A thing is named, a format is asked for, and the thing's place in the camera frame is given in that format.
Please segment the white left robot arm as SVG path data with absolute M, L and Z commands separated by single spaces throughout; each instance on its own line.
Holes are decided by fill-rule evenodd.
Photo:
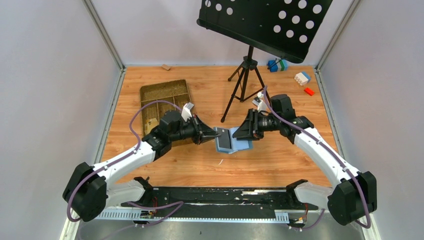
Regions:
M 191 139 L 200 145 L 220 136 L 202 122 L 197 115 L 183 117 L 177 110 L 169 110 L 148 134 L 137 139 L 137 144 L 123 153 L 101 163 L 77 165 L 64 189 L 66 214 L 71 222 L 89 222 L 105 208 L 143 198 L 148 185 L 140 178 L 117 183 L 133 170 L 150 164 L 172 148 L 172 143 Z

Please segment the gold credit card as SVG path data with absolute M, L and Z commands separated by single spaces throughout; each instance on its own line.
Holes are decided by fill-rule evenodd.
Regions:
M 146 120 L 144 124 L 144 134 L 147 135 L 151 130 L 158 125 L 158 120 L 156 118 L 150 118 Z

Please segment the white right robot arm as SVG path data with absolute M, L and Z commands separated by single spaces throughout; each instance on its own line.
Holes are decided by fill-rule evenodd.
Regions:
M 370 214 L 377 209 L 376 177 L 370 171 L 361 172 L 342 158 L 309 119 L 296 115 L 288 95 L 275 95 L 263 103 L 264 109 L 248 110 L 233 138 L 258 141 L 265 132 L 278 131 L 306 153 L 331 184 L 325 187 L 305 179 L 293 182 L 286 186 L 288 202 L 328 210 L 342 226 L 356 222 L 363 228 L 370 228 Z

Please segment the blue leather card holder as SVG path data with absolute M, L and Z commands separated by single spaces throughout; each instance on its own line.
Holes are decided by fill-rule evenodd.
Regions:
M 251 140 L 237 140 L 232 137 L 233 133 L 238 129 L 239 127 L 232 127 L 227 128 L 230 132 L 230 138 L 231 138 L 231 149 L 222 149 L 219 147 L 219 137 L 215 138 L 215 148 L 218 153 L 225 153 L 225 154 L 233 154 L 235 152 L 239 151 L 246 151 L 251 150 L 253 148 L 253 143 Z M 214 127 L 214 130 L 221 133 L 220 129 L 225 129 L 222 127 Z

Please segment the black card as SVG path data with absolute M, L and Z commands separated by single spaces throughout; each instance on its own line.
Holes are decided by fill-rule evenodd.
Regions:
M 230 150 L 232 148 L 230 130 L 227 128 L 221 128 L 220 131 L 221 132 L 218 138 L 218 141 L 219 141 L 218 146 L 221 149 Z

